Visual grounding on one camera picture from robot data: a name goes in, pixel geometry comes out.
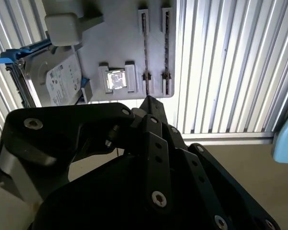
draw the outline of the white label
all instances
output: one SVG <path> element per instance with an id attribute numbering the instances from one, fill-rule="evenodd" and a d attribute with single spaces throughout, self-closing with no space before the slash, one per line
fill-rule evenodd
<path id="1" fill-rule="evenodd" d="M 75 54 L 47 73 L 46 86 L 51 105 L 67 105 L 81 87 L 81 69 Z"/>

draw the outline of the beige floor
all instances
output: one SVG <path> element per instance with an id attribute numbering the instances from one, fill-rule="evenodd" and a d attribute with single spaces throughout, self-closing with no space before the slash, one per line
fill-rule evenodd
<path id="1" fill-rule="evenodd" d="M 271 158 L 271 146 L 210 146 L 207 149 L 288 230 L 288 164 Z"/>
<path id="2" fill-rule="evenodd" d="M 210 146 L 207 149 L 288 230 L 288 165 L 271 158 L 271 146 Z M 115 158 L 116 153 L 93 156 L 71 166 L 71 180 Z M 25 204 L 0 189 L 0 230 L 24 230 L 30 222 Z"/>

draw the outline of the corrugated metal wall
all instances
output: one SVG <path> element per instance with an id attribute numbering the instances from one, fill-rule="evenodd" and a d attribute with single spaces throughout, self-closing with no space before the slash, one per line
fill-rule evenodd
<path id="1" fill-rule="evenodd" d="M 45 11 L 41 0 L 0 0 L 0 53 L 20 48 L 45 38 Z M 0 134 L 9 111 L 20 108 L 17 89 L 0 65 Z"/>
<path id="2" fill-rule="evenodd" d="M 177 11 L 169 123 L 186 139 L 271 137 L 288 108 L 288 0 L 177 0 Z M 44 16 L 41 0 L 0 0 L 0 52 L 45 38 Z M 0 65 L 0 132 L 19 107 Z"/>
<path id="3" fill-rule="evenodd" d="M 180 13 L 179 130 L 275 131 L 288 108 L 288 0 L 186 0 Z"/>

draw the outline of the screw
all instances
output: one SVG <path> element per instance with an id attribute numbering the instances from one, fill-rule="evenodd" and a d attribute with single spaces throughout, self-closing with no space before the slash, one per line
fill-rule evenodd
<path id="1" fill-rule="evenodd" d="M 24 126 L 29 129 L 38 130 L 43 127 L 43 123 L 36 118 L 27 118 L 24 120 Z"/>
<path id="2" fill-rule="evenodd" d="M 110 147 L 111 145 L 112 145 L 112 142 L 109 141 L 109 140 L 106 140 L 106 146 L 107 146 L 107 147 Z"/>
<path id="3" fill-rule="evenodd" d="M 154 123 L 158 123 L 158 121 L 154 117 L 151 117 L 150 120 Z"/>
<path id="4" fill-rule="evenodd" d="M 178 130 L 175 127 L 172 127 L 173 133 L 178 133 Z"/>
<path id="5" fill-rule="evenodd" d="M 274 225 L 269 220 L 266 219 L 265 222 L 267 223 L 270 229 L 275 230 Z"/>
<path id="6" fill-rule="evenodd" d="M 228 229 L 227 223 L 220 216 L 215 215 L 215 222 L 216 222 L 216 225 L 219 227 L 219 229 L 221 229 L 221 230 L 227 230 Z"/>
<path id="7" fill-rule="evenodd" d="M 154 204 L 156 204 L 159 207 L 165 207 L 167 205 L 167 199 L 159 191 L 154 191 L 152 193 L 152 199 L 153 199 Z"/>
<path id="8" fill-rule="evenodd" d="M 126 115 L 130 114 L 130 112 L 128 110 L 126 110 L 126 109 L 122 109 L 122 112 L 125 113 Z"/>
<path id="9" fill-rule="evenodd" d="M 203 152 L 203 151 L 204 151 L 202 147 L 200 147 L 200 146 L 196 146 L 196 147 L 197 147 L 197 149 L 198 149 L 200 152 Z"/>

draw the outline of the hard drive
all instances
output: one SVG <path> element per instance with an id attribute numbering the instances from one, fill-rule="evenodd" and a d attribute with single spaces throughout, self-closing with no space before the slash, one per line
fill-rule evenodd
<path id="1" fill-rule="evenodd" d="M 4 62 L 9 62 L 6 69 L 24 107 L 76 104 L 82 96 L 81 68 L 72 47 L 56 47 L 42 41 L 19 50 L 7 50 L 1 54 L 0 63 Z"/>

